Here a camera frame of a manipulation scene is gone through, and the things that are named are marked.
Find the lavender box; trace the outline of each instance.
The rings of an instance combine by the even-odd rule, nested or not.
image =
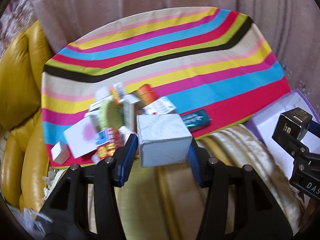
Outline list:
[[[319,117],[311,104],[297,89],[283,95],[275,102],[266,106],[245,123],[245,126],[267,146],[287,178],[290,178],[292,175],[293,158],[272,139],[272,134],[280,114],[296,107],[307,111],[313,116],[313,121],[320,123]],[[307,132],[301,142],[309,148],[310,152],[320,153],[320,139],[312,133]]]

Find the pile of boxes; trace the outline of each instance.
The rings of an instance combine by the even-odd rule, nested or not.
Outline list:
[[[183,162],[192,141],[186,125],[193,119],[201,120],[201,128],[209,122],[204,109],[181,118],[174,104],[167,97],[159,98],[149,84],[128,93],[122,83],[116,83],[111,93],[107,87],[98,89],[84,118],[64,131],[71,153],[59,141],[51,150],[52,159],[62,165],[70,154],[75,159],[91,154],[98,163],[135,133],[142,167]]]

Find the striped tablecloth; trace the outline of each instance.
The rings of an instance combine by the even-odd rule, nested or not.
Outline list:
[[[107,24],[69,44],[44,66],[44,139],[51,148],[81,120],[94,92],[123,82],[145,83],[167,96],[179,114],[204,108],[211,125],[201,138],[238,124],[290,91],[281,65],[247,15],[220,8],[169,8]],[[91,155],[70,158],[92,164]]]

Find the blue snack package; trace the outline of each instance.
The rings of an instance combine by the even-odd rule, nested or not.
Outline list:
[[[194,132],[208,126],[211,121],[204,109],[182,115],[181,118],[190,132]]]

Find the black clamp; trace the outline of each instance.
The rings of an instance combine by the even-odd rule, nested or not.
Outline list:
[[[138,138],[132,134],[124,147],[97,165],[70,166],[40,211],[53,220],[51,224],[42,221],[45,239],[125,240],[114,187],[122,187],[128,180],[137,147]],[[94,184],[98,234],[89,231],[88,184]]]
[[[195,140],[188,160],[197,184],[209,188],[197,240],[292,238],[288,220],[252,166],[226,166],[198,147]],[[225,235],[229,185],[235,187],[236,212],[234,231]]]

